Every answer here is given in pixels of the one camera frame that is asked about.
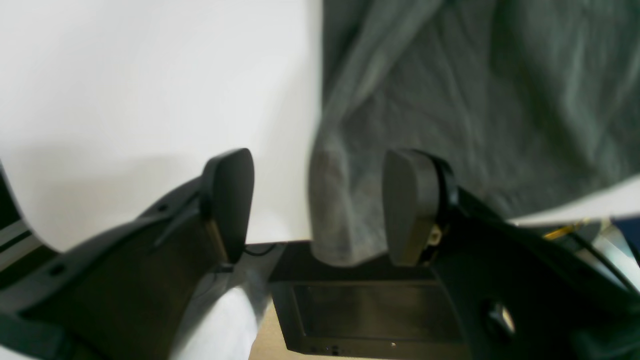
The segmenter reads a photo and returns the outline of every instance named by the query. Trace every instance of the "white paper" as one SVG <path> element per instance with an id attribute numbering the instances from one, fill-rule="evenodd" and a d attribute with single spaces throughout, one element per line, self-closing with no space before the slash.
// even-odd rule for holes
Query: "white paper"
<path id="1" fill-rule="evenodd" d="M 310 236 L 321 3 L 0 2 L 0 160 L 36 234 L 67 250 L 247 147 L 247 242 Z"/>

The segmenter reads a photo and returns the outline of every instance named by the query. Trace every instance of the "screw hole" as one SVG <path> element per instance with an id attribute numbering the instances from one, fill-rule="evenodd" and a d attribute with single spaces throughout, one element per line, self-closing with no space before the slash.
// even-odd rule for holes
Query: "screw hole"
<path id="1" fill-rule="evenodd" d="M 51 276 L 57 276 L 62 274 L 63 272 L 65 272 L 67 268 L 65 268 L 65 265 L 62 264 L 58 264 L 56 266 L 54 266 L 50 271 L 49 271 L 49 275 Z"/>

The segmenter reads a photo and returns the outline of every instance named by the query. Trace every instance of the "gray fabric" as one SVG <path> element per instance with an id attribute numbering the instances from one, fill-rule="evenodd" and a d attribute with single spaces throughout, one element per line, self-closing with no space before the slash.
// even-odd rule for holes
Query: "gray fabric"
<path id="1" fill-rule="evenodd" d="M 361 16 L 324 77 L 309 177 L 320 260 L 349 266 L 386 251 L 389 147 L 447 160 L 506 218 L 638 173 L 638 1 L 379 0 Z"/>

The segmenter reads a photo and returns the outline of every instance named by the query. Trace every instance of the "cable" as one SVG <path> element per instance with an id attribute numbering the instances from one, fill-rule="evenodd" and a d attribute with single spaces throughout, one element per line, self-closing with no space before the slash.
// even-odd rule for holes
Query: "cable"
<path id="1" fill-rule="evenodd" d="M 276 244 L 271 244 L 271 246 L 266 249 L 263 252 L 253 252 L 253 251 L 249 251 L 246 249 L 246 247 L 244 248 L 244 253 L 247 255 L 251 255 L 251 256 L 265 256 L 266 254 L 269 254 L 273 249 L 275 249 Z"/>
<path id="2" fill-rule="evenodd" d="M 632 293 L 637 293 L 638 290 L 636 287 L 627 279 L 625 274 L 621 273 L 620 270 L 611 263 L 606 256 L 602 255 L 599 251 L 597 251 L 593 245 L 587 240 L 583 239 L 580 235 L 576 233 L 568 233 L 567 236 L 574 239 L 580 246 L 584 247 L 588 252 L 591 253 L 599 262 L 601 262 L 612 274 L 615 276 L 621 283 Z"/>

